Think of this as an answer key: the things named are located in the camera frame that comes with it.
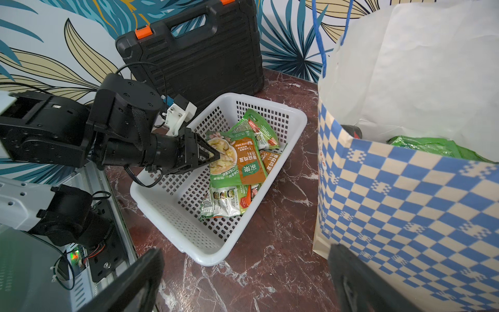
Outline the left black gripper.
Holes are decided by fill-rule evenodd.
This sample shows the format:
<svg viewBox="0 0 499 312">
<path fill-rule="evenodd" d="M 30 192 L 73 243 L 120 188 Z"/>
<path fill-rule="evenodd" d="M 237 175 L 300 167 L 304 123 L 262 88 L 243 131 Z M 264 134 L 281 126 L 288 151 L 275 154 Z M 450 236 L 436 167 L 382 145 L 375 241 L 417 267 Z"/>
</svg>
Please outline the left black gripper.
<svg viewBox="0 0 499 312">
<path fill-rule="evenodd" d="M 193 171 L 218 161 L 220 152 L 200 134 L 184 128 L 177 137 L 152 133 L 149 145 L 140 151 L 136 144 L 125 142 L 102 133 L 96 135 L 95 163 L 105 166 L 132 166 L 148 171 L 163 170 L 165 174 Z"/>
</svg>

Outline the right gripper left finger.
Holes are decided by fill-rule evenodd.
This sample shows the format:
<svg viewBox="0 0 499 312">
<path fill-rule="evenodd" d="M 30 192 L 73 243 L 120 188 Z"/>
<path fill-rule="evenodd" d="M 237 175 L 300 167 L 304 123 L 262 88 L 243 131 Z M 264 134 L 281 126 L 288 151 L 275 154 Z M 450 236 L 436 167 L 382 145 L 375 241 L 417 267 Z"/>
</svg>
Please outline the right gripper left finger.
<svg viewBox="0 0 499 312">
<path fill-rule="evenodd" d="M 162 252 L 157 248 L 148 250 L 80 310 L 154 311 L 164 267 Z"/>
</svg>

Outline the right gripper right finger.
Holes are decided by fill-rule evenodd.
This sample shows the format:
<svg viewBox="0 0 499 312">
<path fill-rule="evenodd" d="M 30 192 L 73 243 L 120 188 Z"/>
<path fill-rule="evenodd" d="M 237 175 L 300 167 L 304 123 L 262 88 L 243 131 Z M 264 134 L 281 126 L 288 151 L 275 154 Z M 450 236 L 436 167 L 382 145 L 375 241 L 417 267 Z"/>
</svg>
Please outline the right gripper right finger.
<svg viewBox="0 0 499 312">
<path fill-rule="evenodd" d="M 331 245 L 327 258 L 341 311 L 419 311 L 347 247 Z"/>
</svg>

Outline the white plastic perforated basket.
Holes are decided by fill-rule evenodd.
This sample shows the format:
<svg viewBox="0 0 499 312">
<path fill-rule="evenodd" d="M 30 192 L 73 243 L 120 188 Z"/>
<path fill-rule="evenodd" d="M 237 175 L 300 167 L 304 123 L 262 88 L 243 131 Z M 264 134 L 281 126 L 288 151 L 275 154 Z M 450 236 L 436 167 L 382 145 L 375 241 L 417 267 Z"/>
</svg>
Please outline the white plastic perforated basket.
<svg viewBox="0 0 499 312">
<path fill-rule="evenodd" d="M 229 130 L 248 109 L 257 111 L 277 132 L 281 155 L 243 216 L 200 220 L 201 201 L 209 190 L 207 166 L 182 175 L 164 175 L 154 187 L 149 184 L 158 175 L 141 171 L 138 179 L 144 185 L 132 183 L 130 187 L 131 197 L 152 224 L 180 252 L 206 267 L 222 262 L 232 251 L 307 125 L 307 116 L 299 109 L 253 96 L 227 93 L 193 118 L 188 128 L 200 135 Z"/>
</svg>

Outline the blue checkered paper bag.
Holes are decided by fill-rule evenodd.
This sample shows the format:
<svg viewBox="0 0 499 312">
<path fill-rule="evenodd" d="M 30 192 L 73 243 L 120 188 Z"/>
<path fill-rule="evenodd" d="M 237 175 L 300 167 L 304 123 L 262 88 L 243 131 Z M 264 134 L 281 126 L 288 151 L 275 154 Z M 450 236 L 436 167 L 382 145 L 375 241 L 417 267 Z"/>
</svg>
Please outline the blue checkered paper bag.
<svg viewBox="0 0 499 312">
<path fill-rule="evenodd" d="M 498 2 L 306 5 L 322 59 L 313 251 L 347 247 L 422 311 L 497 311 Z"/>
</svg>

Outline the light green condiment packet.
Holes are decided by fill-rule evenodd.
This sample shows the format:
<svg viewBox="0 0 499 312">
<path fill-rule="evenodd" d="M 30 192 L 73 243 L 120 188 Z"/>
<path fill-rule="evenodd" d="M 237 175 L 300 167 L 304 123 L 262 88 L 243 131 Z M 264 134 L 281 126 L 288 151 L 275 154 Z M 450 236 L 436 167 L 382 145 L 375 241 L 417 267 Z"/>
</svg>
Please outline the light green condiment packet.
<svg viewBox="0 0 499 312">
<path fill-rule="evenodd" d="M 455 159 L 465 159 L 469 161 L 481 161 L 494 163 L 470 149 L 457 145 L 453 140 L 442 138 L 413 138 L 407 136 L 395 136 L 387 141 L 387 144 L 401 148 L 418 150 Z"/>
</svg>

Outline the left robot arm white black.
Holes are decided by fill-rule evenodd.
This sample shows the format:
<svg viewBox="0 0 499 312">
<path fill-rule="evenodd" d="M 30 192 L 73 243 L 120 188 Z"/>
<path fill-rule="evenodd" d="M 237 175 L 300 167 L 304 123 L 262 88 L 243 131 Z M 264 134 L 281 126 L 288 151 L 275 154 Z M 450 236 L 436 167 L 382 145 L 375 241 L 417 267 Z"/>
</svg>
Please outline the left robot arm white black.
<svg viewBox="0 0 499 312">
<path fill-rule="evenodd" d="M 1 113 L 1 146 L 16 162 L 99 169 L 141 167 L 161 176 L 183 174 L 218 161 L 220 153 L 199 134 L 182 128 L 153 132 L 165 106 L 149 85 L 109 74 L 92 106 L 39 92 L 10 92 Z M 92 210 L 95 196 L 79 188 L 1 179 L 1 223 L 56 246 L 104 243 L 111 222 Z"/>
</svg>

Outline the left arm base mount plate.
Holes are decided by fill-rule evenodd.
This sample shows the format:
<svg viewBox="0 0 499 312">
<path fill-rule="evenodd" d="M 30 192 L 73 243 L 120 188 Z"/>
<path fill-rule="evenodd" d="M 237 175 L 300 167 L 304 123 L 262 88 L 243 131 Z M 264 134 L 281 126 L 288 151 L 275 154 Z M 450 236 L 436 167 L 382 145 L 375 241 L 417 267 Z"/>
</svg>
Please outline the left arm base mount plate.
<svg viewBox="0 0 499 312">
<path fill-rule="evenodd" d="M 116 271 L 119 265 L 127 260 L 125 245 L 120 236 L 118 224 L 110 200 L 101 200 L 95 206 L 97 214 L 110 222 L 110 234 L 106 236 L 95 256 L 87 260 L 90 266 L 92 281 L 99 283 L 109 274 Z"/>
</svg>

